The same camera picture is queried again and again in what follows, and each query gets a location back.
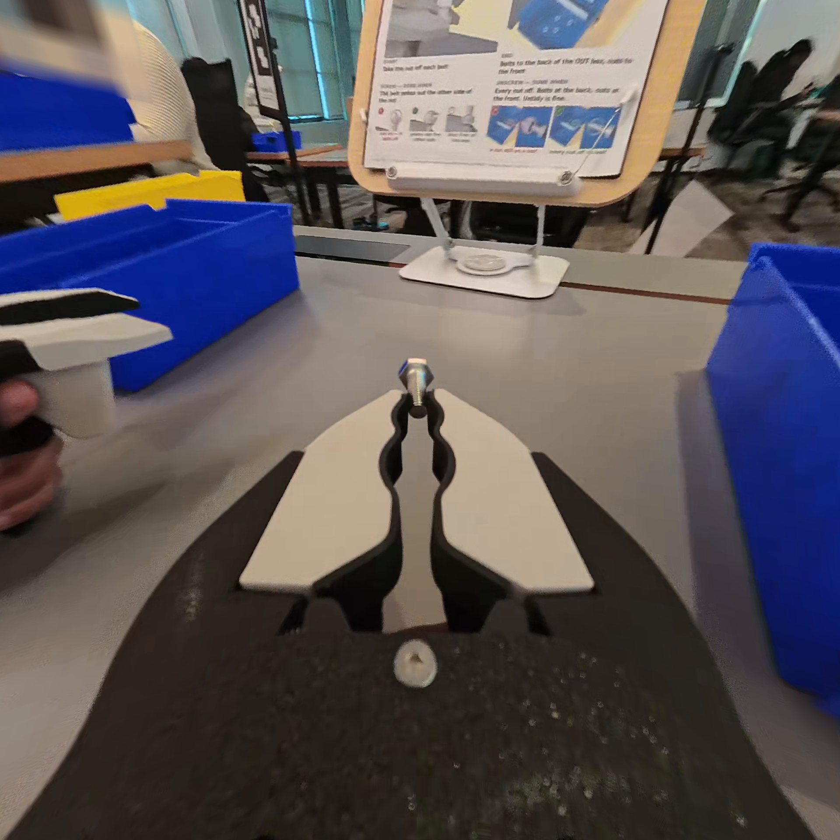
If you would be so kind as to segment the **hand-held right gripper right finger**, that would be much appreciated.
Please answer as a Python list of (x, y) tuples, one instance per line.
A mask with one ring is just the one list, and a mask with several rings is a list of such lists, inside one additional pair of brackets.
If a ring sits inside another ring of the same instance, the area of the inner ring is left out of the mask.
[(589, 595), (595, 580), (533, 452), (443, 388), (428, 394), (438, 482), (430, 564), (448, 629), (478, 632), (499, 602)]

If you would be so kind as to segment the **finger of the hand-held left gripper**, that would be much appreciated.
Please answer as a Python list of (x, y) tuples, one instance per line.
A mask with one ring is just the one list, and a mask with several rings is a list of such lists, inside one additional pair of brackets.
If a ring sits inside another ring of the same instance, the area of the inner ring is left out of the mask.
[(70, 438), (105, 433), (114, 415), (110, 361), (172, 340), (165, 325), (109, 315), (2, 327), (1, 338), (21, 340), (41, 372), (23, 374), (38, 394), (36, 416)]
[(42, 322), (92, 319), (132, 312), (136, 298), (103, 289), (58, 289), (1, 296), (1, 325), (23, 327)]

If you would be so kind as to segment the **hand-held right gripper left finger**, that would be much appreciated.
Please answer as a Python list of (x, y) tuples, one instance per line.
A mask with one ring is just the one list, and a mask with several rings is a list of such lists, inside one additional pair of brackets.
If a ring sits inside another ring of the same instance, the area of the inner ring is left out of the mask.
[(241, 575), (247, 592), (336, 601), (351, 628), (379, 633), (403, 570), (396, 482), (407, 395), (397, 390), (329, 427), (299, 459)]

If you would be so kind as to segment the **silver bolt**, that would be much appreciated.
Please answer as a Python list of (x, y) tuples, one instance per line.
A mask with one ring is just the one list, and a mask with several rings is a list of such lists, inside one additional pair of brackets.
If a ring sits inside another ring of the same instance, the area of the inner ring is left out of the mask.
[(425, 359), (407, 359), (402, 364), (398, 377), (411, 398), (412, 404), (425, 403), (427, 389), (434, 380), (434, 374)]

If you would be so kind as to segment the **person's left hand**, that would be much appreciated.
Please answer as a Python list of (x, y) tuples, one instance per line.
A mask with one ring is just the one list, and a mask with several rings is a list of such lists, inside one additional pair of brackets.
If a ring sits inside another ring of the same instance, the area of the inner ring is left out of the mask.
[[(2, 429), (20, 425), (38, 408), (38, 394), (25, 381), (6, 381), (1, 387)], [(47, 443), (21, 455), (2, 458), (1, 531), (27, 523), (53, 501), (61, 482), (62, 442)]]

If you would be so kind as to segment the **wooden neighbouring table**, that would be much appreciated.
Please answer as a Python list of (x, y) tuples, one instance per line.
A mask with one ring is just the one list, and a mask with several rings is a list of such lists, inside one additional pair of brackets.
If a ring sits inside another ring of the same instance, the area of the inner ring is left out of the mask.
[(184, 140), (125, 142), (1, 153), (1, 183), (19, 183), (104, 172), (168, 161), (189, 161)]

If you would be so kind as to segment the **yellow plastic bin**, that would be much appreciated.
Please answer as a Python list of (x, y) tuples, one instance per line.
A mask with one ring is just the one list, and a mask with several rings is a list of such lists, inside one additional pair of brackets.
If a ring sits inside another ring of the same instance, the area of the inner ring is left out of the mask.
[(239, 171), (179, 173), (107, 185), (54, 196), (66, 222), (146, 205), (162, 209), (167, 200), (243, 203), (245, 189)]

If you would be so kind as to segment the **document stand with wooden board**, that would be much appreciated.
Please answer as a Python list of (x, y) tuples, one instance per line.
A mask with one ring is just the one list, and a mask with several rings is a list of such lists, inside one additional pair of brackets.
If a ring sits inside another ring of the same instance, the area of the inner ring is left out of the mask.
[[(401, 268), (409, 281), (512, 298), (551, 298), (569, 262), (543, 253), (547, 209), (592, 209), (616, 203), (641, 185), (658, 161), (705, 2), (666, 1), (668, 7), (639, 101), (620, 175), (584, 178), (571, 170), (502, 166), (399, 164), (386, 170), (364, 163), (376, 40), (384, 2), (366, 2), (350, 117), (349, 164), (370, 193), (418, 197), (434, 230), (434, 244)], [(516, 251), (457, 245), (439, 215), (437, 200), (521, 204), (535, 210), (535, 244)]]

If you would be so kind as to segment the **black office chair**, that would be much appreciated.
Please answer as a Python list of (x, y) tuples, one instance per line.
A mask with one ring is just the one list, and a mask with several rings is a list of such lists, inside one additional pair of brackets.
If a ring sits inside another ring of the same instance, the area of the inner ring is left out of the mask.
[(251, 136), (257, 129), (238, 103), (231, 60), (212, 64), (191, 57), (182, 62), (181, 71), (193, 99), (198, 132), (211, 162), (219, 170), (241, 174), (246, 201), (267, 203), (268, 195), (247, 161), (247, 154), (254, 149)]

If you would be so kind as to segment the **black white marker sign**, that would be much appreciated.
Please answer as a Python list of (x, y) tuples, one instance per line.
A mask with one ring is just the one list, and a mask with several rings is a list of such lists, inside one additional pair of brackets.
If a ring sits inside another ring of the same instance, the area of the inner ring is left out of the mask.
[(276, 43), (270, 35), (266, 3), (237, 1), (236, 5), (259, 112), (288, 126), (286, 99), (275, 56)]

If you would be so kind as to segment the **printed instruction sheet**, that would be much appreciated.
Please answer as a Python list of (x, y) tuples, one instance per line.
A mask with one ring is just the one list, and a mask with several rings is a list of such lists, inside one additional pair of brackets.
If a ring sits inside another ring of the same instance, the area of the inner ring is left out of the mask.
[(364, 163), (620, 175), (667, 7), (384, 2)]

